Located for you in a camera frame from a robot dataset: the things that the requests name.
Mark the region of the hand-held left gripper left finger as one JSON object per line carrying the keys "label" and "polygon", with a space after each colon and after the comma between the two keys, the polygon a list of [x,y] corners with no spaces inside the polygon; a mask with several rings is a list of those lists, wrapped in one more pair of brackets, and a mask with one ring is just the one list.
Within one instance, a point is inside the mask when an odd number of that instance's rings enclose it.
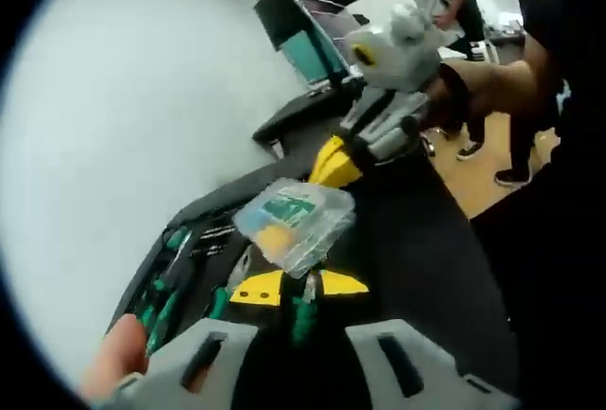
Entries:
{"label": "hand-held left gripper left finger", "polygon": [[294,347],[284,326],[203,318],[123,378],[115,409],[292,409]]}

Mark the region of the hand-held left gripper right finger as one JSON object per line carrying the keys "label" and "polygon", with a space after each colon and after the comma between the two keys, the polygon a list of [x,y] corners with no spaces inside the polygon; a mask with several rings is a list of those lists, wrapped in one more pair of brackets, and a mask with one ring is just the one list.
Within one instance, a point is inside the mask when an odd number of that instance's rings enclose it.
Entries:
{"label": "hand-held left gripper right finger", "polygon": [[401,319],[344,329],[348,362],[329,360],[319,409],[514,409],[516,399],[472,374]]}

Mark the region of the person's right hand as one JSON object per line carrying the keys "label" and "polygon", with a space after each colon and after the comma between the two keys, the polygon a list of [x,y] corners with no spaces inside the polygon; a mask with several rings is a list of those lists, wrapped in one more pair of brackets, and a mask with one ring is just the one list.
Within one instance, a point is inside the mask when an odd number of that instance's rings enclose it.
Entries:
{"label": "person's right hand", "polygon": [[469,113],[471,93],[461,76],[447,63],[439,65],[436,76],[424,93],[429,99],[432,119],[465,119]]}

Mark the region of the person's left hand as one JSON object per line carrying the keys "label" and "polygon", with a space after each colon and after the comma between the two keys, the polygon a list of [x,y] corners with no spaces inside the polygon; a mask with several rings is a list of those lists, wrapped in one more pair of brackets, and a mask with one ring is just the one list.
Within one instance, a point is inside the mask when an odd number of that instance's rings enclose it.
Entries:
{"label": "person's left hand", "polygon": [[87,401],[101,400],[109,396],[126,376],[144,374],[149,363],[146,344],[143,324],[134,314],[122,315],[104,336],[84,374],[80,394]]}

